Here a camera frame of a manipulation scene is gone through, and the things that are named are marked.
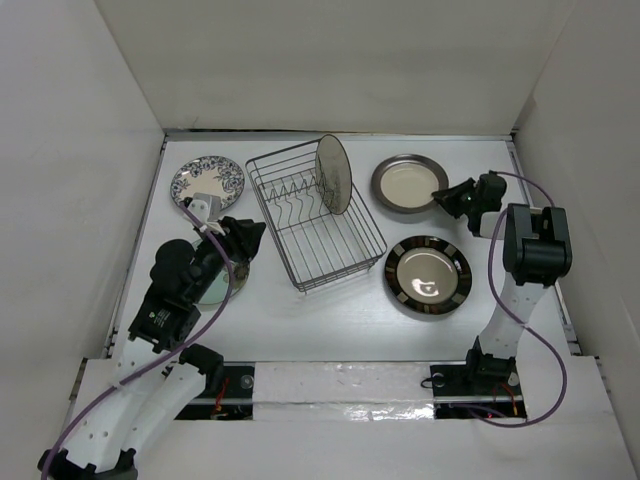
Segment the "brown rim cream plate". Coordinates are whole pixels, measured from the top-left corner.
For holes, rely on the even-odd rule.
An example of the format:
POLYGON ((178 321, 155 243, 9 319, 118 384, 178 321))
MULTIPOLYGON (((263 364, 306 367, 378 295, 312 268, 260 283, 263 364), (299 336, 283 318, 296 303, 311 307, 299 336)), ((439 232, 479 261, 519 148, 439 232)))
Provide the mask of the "brown rim cream plate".
POLYGON ((433 194, 449 187, 444 168, 419 154, 404 153, 382 161, 371 176, 376 200, 400 214, 419 214, 436 206, 433 194))

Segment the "grey tree pattern plate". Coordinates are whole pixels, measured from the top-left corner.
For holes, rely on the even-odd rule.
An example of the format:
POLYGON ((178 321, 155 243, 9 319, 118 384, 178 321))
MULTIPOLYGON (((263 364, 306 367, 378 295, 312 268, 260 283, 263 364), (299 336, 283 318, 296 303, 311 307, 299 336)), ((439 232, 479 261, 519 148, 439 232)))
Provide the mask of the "grey tree pattern plate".
POLYGON ((335 215, 343 214, 352 196, 352 171, 346 150, 334 135, 324 135, 318 142, 315 178, 327 209, 335 215))

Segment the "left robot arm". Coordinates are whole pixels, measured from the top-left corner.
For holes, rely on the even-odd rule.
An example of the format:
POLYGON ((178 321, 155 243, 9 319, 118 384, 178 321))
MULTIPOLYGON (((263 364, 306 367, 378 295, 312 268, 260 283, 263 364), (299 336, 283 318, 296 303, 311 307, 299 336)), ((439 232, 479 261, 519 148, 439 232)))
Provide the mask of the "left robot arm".
POLYGON ((135 479, 135 459, 198 395, 225 389, 224 358, 197 344, 201 298, 222 271, 251 262, 266 225, 224 217, 200 221, 193 246, 162 244, 111 384, 66 427, 38 463, 44 479, 135 479))

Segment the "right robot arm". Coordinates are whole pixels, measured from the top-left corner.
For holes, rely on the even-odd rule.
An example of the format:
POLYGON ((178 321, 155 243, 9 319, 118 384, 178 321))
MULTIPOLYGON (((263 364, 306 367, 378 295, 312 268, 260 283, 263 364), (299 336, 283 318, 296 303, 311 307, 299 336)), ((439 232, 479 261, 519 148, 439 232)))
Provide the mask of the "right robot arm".
POLYGON ((506 172, 490 171, 477 180, 468 179, 449 189, 433 193, 433 199, 450 216, 467 217, 467 227, 476 237, 491 234, 489 254, 502 241, 505 281, 497 291, 493 280, 494 261, 488 261, 494 312, 474 340, 463 364, 439 364, 431 368, 433 388, 443 395, 480 395, 516 373, 519 341, 537 303, 572 265, 572 247, 566 211, 548 201, 542 209, 527 204, 502 205, 507 190, 506 172))

